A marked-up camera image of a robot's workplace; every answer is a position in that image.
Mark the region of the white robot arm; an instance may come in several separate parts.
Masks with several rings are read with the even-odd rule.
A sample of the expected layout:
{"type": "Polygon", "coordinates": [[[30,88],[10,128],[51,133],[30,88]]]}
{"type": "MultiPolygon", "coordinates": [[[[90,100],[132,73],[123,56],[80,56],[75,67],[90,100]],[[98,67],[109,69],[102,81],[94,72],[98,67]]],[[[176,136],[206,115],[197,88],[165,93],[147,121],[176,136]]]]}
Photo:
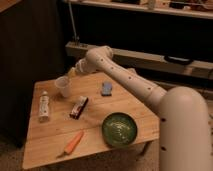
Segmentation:
{"type": "Polygon", "coordinates": [[[78,74],[104,72],[159,117],[159,171],[213,171],[208,106],[200,93],[185,86],[163,89],[116,64],[108,46],[70,53],[78,59],[78,74]]]}

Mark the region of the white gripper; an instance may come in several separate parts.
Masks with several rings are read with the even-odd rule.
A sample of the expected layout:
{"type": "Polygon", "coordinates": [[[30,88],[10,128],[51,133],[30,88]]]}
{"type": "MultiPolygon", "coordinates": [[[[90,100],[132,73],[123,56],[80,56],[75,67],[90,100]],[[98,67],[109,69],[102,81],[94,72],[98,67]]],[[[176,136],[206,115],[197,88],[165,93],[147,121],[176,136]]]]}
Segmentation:
{"type": "Polygon", "coordinates": [[[76,64],[75,68],[71,67],[67,72],[69,78],[73,78],[77,75],[86,75],[88,74],[88,64],[85,59],[80,59],[76,64]]]}

